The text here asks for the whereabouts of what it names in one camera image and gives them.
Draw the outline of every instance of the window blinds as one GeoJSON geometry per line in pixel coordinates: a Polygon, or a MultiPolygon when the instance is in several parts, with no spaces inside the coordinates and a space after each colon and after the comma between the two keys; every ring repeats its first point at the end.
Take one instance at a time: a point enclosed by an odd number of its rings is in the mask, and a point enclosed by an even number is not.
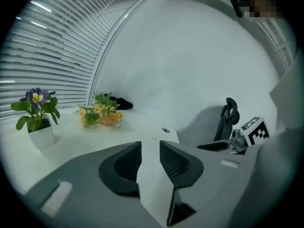
{"type": "Polygon", "coordinates": [[[58,107],[84,105],[115,23],[135,0],[30,0],[0,54],[0,119],[31,88],[56,91],[58,107]]]}

